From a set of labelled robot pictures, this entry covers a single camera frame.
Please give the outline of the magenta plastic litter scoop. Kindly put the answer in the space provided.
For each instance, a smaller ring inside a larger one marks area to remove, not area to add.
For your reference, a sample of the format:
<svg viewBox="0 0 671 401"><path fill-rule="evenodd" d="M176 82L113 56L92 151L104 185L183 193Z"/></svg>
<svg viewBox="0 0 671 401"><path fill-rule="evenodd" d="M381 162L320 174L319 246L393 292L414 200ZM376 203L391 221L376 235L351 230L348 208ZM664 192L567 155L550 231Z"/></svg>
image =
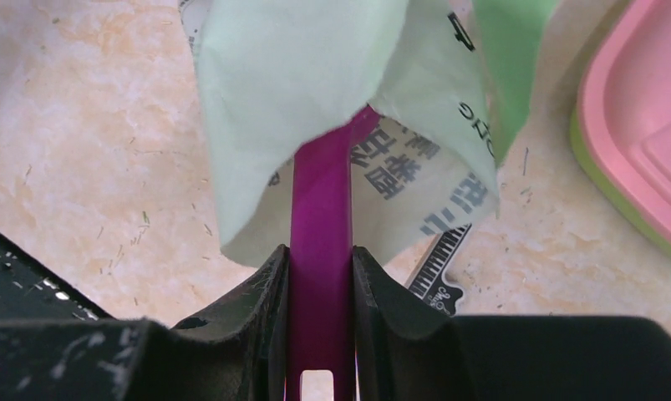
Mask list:
<svg viewBox="0 0 671 401"><path fill-rule="evenodd" d="M302 374L333 375L337 400L355 396L351 149L376 127L370 107L302 145L294 157L285 398L302 397Z"/></svg>

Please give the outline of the green cat litter bag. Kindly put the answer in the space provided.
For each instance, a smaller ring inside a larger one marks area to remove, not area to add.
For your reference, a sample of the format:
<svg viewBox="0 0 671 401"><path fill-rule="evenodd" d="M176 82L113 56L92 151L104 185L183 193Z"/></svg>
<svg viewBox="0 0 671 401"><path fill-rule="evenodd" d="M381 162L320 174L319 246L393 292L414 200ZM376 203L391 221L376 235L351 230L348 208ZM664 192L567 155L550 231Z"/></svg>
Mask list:
<svg viewBox="0 0 671 401"><path fill-rule="evenodd" d="M291 234L297 150L361 109L353 239L387 262L487 217L530 111L556 1L181 1L221 253L258 266Z"/></svg>

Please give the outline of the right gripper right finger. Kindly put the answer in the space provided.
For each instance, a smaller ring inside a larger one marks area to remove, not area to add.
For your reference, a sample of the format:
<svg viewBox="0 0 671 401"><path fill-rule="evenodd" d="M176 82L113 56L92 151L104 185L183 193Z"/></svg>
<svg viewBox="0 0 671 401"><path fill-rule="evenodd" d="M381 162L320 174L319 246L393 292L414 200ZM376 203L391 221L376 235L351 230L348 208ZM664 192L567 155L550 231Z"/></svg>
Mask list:
<svg viewBox="0 0 671 401"><path fill-rule="evenodd" d="M353 249L363 400L671 400L671 337L640 317L448 317Z"/></svg>

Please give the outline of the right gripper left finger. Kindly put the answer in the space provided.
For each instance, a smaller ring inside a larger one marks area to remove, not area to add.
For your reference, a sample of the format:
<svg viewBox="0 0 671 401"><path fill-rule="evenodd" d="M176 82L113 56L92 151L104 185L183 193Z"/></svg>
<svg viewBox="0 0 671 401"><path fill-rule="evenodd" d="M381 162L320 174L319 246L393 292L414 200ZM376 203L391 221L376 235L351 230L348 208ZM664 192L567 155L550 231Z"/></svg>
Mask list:
<svg viewBox="0 0 671 401"><path fill-rule="evenodd" d="M0 321L0 400L279 400L289 250L166 327L148 318Z"/></svg>

